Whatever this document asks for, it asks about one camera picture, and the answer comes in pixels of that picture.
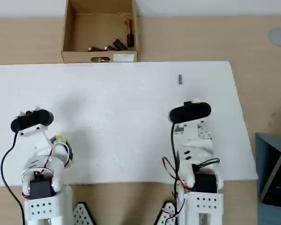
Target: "table surface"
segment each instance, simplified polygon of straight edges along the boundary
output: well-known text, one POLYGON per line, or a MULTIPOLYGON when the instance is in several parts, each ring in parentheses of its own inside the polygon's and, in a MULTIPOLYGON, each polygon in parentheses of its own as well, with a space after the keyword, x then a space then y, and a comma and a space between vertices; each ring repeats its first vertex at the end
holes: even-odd
MULTIPOLYGON (((275 27, 281 27, 281 16, 142 17, 139 61, 229 61, 254 148, 255 132, 281 135, 281 47, 268 39, 275 27)), ((0 65, 62 63, 62 29, 60 18, 0 19, 0 65)), ((21 189, 13 190, 20 197, 21 189)), ((73 191, 74 205, 86 201, 98 225, 151 225, 171 186, 77 185, 73 191)), ((225 225, 257 224, 255 181, 226 182, 223 193, 225 225)), ((18 206, 0 187, 0 223, 20 219, 18 206)))

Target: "black cylinder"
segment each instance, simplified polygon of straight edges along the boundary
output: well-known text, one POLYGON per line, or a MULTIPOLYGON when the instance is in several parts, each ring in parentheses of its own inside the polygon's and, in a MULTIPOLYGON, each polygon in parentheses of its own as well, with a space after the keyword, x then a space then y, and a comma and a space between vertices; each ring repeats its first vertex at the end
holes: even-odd
POLYGON ((127 47, 119 39, 115 39, 113 45, 120 51, 127 50, 127 47))
POLYGON ((127 34, 127 46, 128 46, 128 48, 134 47, 134 35, 133 34, 127 34))

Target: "copper battery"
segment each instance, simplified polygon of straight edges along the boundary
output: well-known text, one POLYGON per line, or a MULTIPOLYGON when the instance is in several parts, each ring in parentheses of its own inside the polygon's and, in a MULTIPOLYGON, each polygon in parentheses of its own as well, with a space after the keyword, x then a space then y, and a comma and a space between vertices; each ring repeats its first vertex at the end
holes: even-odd
POLYGON ((104 52, 104 50, 91 46, 89 47, 88 52, 104 52))
POLYGON ((106 46, 104 47, 104 50, 105 50, 105 51, 118 51, 118 49, 116 49, 116 48, 114 48, 114 47, 112 47, 112 46, 110 46, 110 45, 106 45, 106 46))
POLYGON ((132 20, 131 19, 127 19, 125 20, 125 24, 127 26, 127 46, 129 48, 133 48, 134 47, 134 35, 132 33, 132 20))

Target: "open cardboard box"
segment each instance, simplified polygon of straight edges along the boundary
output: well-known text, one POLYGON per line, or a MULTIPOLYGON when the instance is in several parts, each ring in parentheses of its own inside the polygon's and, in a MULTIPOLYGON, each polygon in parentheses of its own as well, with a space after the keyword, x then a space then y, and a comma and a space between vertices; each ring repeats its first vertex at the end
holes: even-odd
POLYGON ((134 0, 67 0, 62 57, 65 63, 136 62, 137 18, 134 0), (88 52, 90 46, 103 49, 118 38, 127 46, 126 19, 133 21, 134 48, 127 51, 88 52))

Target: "black wire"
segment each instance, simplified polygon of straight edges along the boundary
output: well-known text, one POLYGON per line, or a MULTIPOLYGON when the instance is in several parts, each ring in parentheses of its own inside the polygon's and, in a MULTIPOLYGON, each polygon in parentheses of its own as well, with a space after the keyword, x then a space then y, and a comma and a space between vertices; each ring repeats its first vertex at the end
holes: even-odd
MULTIPOLYGON (((185 203, 185 199, 183 200, 183 204, 182 204, 182 206, 181 206, 179 212, 177 212, 178 214, 181 212, 181 210, 182 210, 182 208, 183 208, 183 206, 184 206, 184 203, 185 203)), ((172 216, 172 217, 167 218, 167 219, 165 220, 164 224, 167 224, 168 220, 169 220, 169 219, 173 219, 175 216, 176 216, 176 214, 175 214, 174 216, 172 216)))
POLYGON ((177 161, 177 157, 176 157, 176 151, 175 151, 175 146, 174 146, 174 128, 175 128, 175 123, 173 123, 172 125, 172 129, 170 131, 170 141, 171 141, 171 145, 172 145, 172 152, 173 152, 173 157, 174 157, 174 161, 175 161, 175 182, 174 182, 174 206, 175 206, 175 215, 178 214, 177 211, 177 192, 176 192, 176 186, 177 186, 177 182, 178 182, 178 161, 177 161))
POLYGON ((198 164, 197 166, 200 168, 203 168, 205 166, 208 166, 208 165, 211 165, 211 164, 214 164, 214 163, 220 163, 220 159, 219 158, 211 158, 209 160, 206 160, 205 162, 202 162, 200 164, 198 164))
POLYGON ((10 194, 12 195, 12 197, 14 197, 15 201, 16 201, 16 202, 19 204, 19 206, 20 206, 21 214, 22 214, 22 223, 23 223, 23 225, 25 225, 25 215, 24 215, 23 206, 22 206, 22 204, 20 203, 19 199, 14 195, 14 193, 12 192, 12 190, 10 189, 10 187, 8 186, 8 184, 6 183, 5 178, 4 178, 4 174, 3 174, 3 163, 4 163, 4 160, 5 160, 6 156, 11 152, 11 150, 14 149, 14 147, 15 147, 15 142, 16 142, 18 133, 19 133, 19 129, 15 132, 15 137, 14 137, 13 146, 5 153, 5 155, 4 155, 3 158, 2 158, 0 171, 1 171, 1 177, 2 177, 3 183, 5 184, 6 188, 8 189, 8 191, 10 192, 10 194))

